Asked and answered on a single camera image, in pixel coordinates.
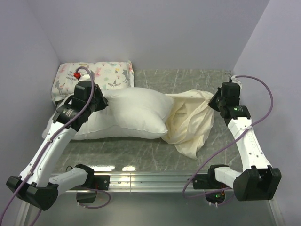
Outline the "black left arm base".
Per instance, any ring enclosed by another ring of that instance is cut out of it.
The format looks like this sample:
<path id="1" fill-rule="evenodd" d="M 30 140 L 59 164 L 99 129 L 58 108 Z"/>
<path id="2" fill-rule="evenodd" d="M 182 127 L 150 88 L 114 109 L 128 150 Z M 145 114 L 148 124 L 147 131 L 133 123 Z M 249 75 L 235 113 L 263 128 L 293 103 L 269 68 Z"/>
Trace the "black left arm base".
<path id="1" fill-rule="evenodd" d="M 104 176 L 96 176 L 95 171 L 83 164 L 78 164 L 74 168 L 71 166 L 68 166 L 66 168 L 73 169 L 82 169 L 85 172 L 87 172 L 87 178 L 84 184 L 82 185 L 76 185 L 72 190 L 88 190 L 93 193 L 76 193 L 76 200 L 79 206 L 86 208 L 86 209 L 100 209 L 105 206 L 107 206 L 111 201 L 111 195 L 107 192 L 109 189 L 109 182 L 110 182 L 110 176 L 104 175 Z M 108 196 L 108 200 L 105 204 L 102 204 L 101 206 L 87 206 L 87 203 L 94 203 L 96 200 L 97 194 L 103 193 Z"/>

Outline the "cream satin pillowcase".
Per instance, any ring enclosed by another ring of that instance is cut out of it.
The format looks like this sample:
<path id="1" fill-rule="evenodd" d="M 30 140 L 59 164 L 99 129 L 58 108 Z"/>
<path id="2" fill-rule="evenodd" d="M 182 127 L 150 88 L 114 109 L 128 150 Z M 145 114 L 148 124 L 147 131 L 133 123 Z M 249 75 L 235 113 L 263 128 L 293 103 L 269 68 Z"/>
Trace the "cream satin pillowcase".
<path id="1" fill-rule="evenodd" d="M 195 160 L 214 125 L 214 111 L 208 106 L 214 95 L 195 89 L 167 95 L 174 100 L 174 105 L 162 139 L 174 145 L 180 154 Z"/>

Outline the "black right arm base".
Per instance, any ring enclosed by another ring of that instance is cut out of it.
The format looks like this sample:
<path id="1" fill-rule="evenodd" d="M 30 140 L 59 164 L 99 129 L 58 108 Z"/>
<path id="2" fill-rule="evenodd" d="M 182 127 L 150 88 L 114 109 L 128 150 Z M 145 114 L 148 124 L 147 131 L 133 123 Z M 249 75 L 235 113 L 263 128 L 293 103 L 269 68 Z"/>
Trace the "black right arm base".
<path id="1" fill-rule="evenodd" d="M 230 190 L 230 188 L 224 183 L 217 181 L 215 176 L 215 169 L 223 167 L 229 168 L 228 165 L 218 164 L 210 166 L 206 174 L 193 174 L 191 178 L 187 180 L 182 190 L 182 196 L 186 199 L 204 197 L 209 206 L 214 205 L 215 207 L 219 207 L 228 204 L 234 199 L 234 194 L 227 197 L 226 191 Z M 193 185 L 193 190 L 202 190 L 203 192 L 186 195 L 185 192 L 190 183 Z"/>

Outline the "animal print patterned pillow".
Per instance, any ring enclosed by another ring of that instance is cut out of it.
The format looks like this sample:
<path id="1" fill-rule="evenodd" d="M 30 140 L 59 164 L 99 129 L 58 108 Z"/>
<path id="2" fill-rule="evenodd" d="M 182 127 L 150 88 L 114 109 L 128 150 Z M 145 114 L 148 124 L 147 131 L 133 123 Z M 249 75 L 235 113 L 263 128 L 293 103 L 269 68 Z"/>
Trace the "animal print patterned pillow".
<path id="1" fill-rule="evenodd" d="M 51 98 L 53 103 L 64 100 L 74 93 L 78 81 L 73 77 L 73 74 L 81 66 L 94 73 L 94 83 L 98 84 L 101 90 L 123 89 L 134 86 L 134 71 L 130 61 L 64 63 L 59 66 L 52 86 Z"/>

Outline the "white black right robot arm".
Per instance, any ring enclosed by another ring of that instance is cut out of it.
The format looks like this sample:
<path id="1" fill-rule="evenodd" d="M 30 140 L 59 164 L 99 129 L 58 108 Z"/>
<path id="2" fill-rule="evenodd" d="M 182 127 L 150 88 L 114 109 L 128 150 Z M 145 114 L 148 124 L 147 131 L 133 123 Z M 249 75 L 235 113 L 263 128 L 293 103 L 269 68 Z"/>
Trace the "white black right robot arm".
<path id="1" fill-rule="evenodd" d="M 239 101 L 240 86 L 224 82 L 208 105 L 220 113 L 233 135 L 242 161 L 242 172 L 227 165 L 212 165 L 207 182 L 212 188 L 227 185 L 239 201 L 271 200 L 282 175 L 265 157 L 252 128 L 251 115 Z"/>

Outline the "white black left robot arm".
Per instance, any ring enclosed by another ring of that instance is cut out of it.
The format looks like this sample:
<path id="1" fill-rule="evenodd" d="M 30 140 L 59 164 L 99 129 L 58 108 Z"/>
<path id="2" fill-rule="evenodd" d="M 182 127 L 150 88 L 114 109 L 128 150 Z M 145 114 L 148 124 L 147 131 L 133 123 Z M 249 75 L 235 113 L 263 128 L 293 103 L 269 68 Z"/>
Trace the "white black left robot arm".
<path id="1" fill-rule="evenodd" d="M 78 164 L 59 176 L 52 176 L 57 161 L 69 142 L 89 116 L 107 107 L 107 100 L 99 86 L 90 81 L 80 81 L 74 94 L 57 108 L 46 138 L 34 158 L 19 176 L 10 176 L 7 187 L 19 199 L 48 210 L 62 193 L 82 187 L 95 187 L 94 170 Z"/>

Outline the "aluminium mounting rail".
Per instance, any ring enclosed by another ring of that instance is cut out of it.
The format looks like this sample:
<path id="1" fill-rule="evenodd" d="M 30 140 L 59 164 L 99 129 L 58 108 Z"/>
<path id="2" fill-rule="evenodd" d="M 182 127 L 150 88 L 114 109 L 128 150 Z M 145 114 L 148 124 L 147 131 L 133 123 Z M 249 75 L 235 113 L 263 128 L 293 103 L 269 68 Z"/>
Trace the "aluminium mounting rail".
<path id="1" fill-rule="evenodd" d="M 110 192 L 180 192 L 183 190 L 190 175 L 184 172 L 95 172 L 96 176 L 110 176 Z M 63 174 L 58 174 L 49 179 L 50 184 L 59 186 L 59 193 L 72 190 L 84 181 L 75 181 L 75 178 L 64 179 Z M 270 199 L 277 185 L 267 169 L 256 171 L 249 169 L 237 177 L 231 176 L 222 181 L 225 185 L 239 195 L 252 200 Z M 201 192 L 193 190 L 190 183 L 186 192 Z"/>

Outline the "white pillow insert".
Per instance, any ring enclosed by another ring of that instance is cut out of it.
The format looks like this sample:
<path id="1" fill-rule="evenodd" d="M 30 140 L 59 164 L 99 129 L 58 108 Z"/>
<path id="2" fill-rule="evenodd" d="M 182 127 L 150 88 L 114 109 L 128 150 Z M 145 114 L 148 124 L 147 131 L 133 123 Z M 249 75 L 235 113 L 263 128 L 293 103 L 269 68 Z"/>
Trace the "white pillow insert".
<path id="1" fill-rule="evenodd" d="M 94 112 L 74 136 L 74 140 L 108 137 L 156 139 L 168 129 L 165 122 L 174 100 L 158 91 L 130 87 L 102 91 L 108 106 Z"/>

